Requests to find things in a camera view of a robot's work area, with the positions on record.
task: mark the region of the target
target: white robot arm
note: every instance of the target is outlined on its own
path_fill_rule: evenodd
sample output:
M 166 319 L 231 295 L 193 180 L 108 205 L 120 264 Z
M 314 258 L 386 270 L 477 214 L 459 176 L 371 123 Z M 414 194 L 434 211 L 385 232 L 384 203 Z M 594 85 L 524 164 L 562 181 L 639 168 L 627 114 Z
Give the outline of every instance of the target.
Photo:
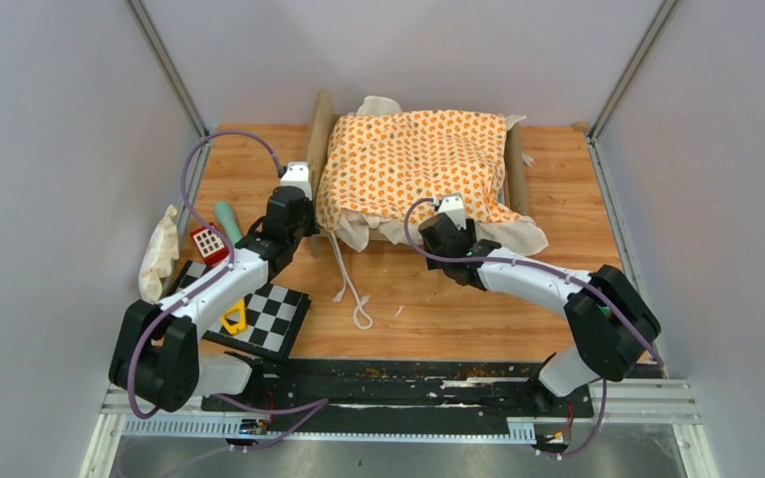
M 570 324 L 575 344 L 547 358 L 527 387 L 539 410 L 560 404 L 595 379 L 625 378 L 643 346 L 598 295 L 616 305 L 650 343 L 660 334 L 660 324 L 623 272 L 608 265 L 597 272 L 566 269 L 519 256 L 493 241 L 477 241 L 464 211 L 460 195 L 445 196 L 436 214 L 418 228 L 424 250 L 439 259 L 427 258 L 429 269 L 441 269 L 461 285 L 539 304 Z
M 234 245 L 232 262 L 228 257 L 158 304 L 136 301 L 127 308 L 110 365 L 110 382 L 127 388 L 128 367 L 139 337 L 159 314 L 168 312 L 137 358 L 136 395 L 165 411 L 175 411 L 193 395 L 244 390 L 250 365 L 229 355 L 199 358 L 197 343 L 241 298 L 285 269 L 300 241 L 316 232 L 310 170 L 305 162 L 289 163 L 257 225 L 258 230 L 252 227 Z M 157 345 L 155 341 L 160 339 L 162 345 Z

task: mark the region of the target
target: checkerboard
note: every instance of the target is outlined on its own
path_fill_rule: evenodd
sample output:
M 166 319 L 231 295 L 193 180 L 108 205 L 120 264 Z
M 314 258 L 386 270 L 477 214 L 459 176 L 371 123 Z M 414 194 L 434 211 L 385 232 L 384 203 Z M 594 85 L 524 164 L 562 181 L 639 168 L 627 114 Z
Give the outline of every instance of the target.
M 172 290 L 177 292 L 190 286 L 209 269 L 204 264 L 188 261 Z M 247 328 L 244 331 L 234 337 L 216 321 L 203 337 L 253 356 L 284 361 L 289 357 L 309 305 L 307 294 L 266 284 L 245 297 Z M 237 324 L 229 318 L 227 322 Z

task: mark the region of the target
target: wooden table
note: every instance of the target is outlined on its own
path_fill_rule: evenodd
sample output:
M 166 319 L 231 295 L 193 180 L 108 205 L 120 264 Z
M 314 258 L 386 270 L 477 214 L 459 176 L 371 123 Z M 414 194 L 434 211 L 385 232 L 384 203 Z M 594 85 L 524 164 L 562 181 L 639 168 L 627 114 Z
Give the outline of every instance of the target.
M 304 125 L 222 128 L 256 132 L 283 163 L 303 157 Z M 536 257 L 575 269 L 620 265 L 584 136 L 569 127 L 524 127 L 522 134 L 526 152 L 536 161 L 527 168 L 531 215 L 550 241 Z M 195 208 L 214 221 L 213 204 L 226 200 L 246 230 L 265 212 L 277 184 L 262 146 L 223 136 L 213 144 Z M 190 230 L 196 226 L 192 221 Z M 371 295 L 366 311 L 374 327 L 362 331 L 354 326 L 350 291 L 340 303 L 331 302 L 342 287 L 332 249 L 324 247 L 313 257 L 304 244 L 274 281 L 312 299 L 293 357 L 541 361 L 573 342 L 563 318 L 521 299 L 458 286 L 439 271 L 427 271 L 423 258 L 407 246 L 375 242 L 362 253 L 344 245 L 342 251 L 360 295 Z M 181 263 L 200 260 L 190 239 L 180 255 Z M 201 342 L 200 349 L 208 354 L 224 350 L 208 342 Z

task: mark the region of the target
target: gray wall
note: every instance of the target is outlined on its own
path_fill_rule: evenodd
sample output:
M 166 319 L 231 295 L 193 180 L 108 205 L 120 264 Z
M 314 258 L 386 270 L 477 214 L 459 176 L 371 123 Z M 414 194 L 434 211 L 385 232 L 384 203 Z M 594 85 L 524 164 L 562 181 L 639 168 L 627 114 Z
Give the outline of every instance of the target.
M 193 141 L 124 2 L 0 1 L 0 477 L 78 474 Z
M 602 145 L 721 476 L 765 476 L 765 2 L 683 2 Z
M 365 95 L 407 109 L 593 121 L 659 0 L 144 0 L 205 120 L 309 120 Z

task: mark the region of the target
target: white string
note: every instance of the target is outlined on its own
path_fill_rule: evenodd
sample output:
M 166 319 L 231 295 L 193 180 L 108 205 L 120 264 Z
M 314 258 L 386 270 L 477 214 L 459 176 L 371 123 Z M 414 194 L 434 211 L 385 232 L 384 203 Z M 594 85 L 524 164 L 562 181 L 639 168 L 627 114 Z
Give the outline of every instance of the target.
M 332 232 L 329 233 L 329 237 L 330 243 L 333 244 L 333 252 L 336 254 L 336 262 L 339 263 L 339 270 L 342 271 L 342 290 L 336 294 L 336 297 L 333 298 L 333 302 L 341 302 L 347 286 L 350 286 L 351 292 L 354 294 L 354 299 L 357 301 L 357 306 L 354 308 L 354 325 L 357 326 L 358 329 L 366 331 L 374 326 L 374 319 L 372 319 L 363 308 L 363 306 L 371 299 L 371 296 L 364 296 L 360 299 L 359 293 L 357 292 L 356 287 L 354 287 L 353 281 L 351 281 L 351 276 L 348 275 L 348 269 L 345 267 L 345 260 L 342 258 L 342 249 L 339 247 L 339 240 L 336 239 L 336 235 Z M 360 324 L 359 314 L 362 314 L 368 319 L 367 325 L 363 326 Z

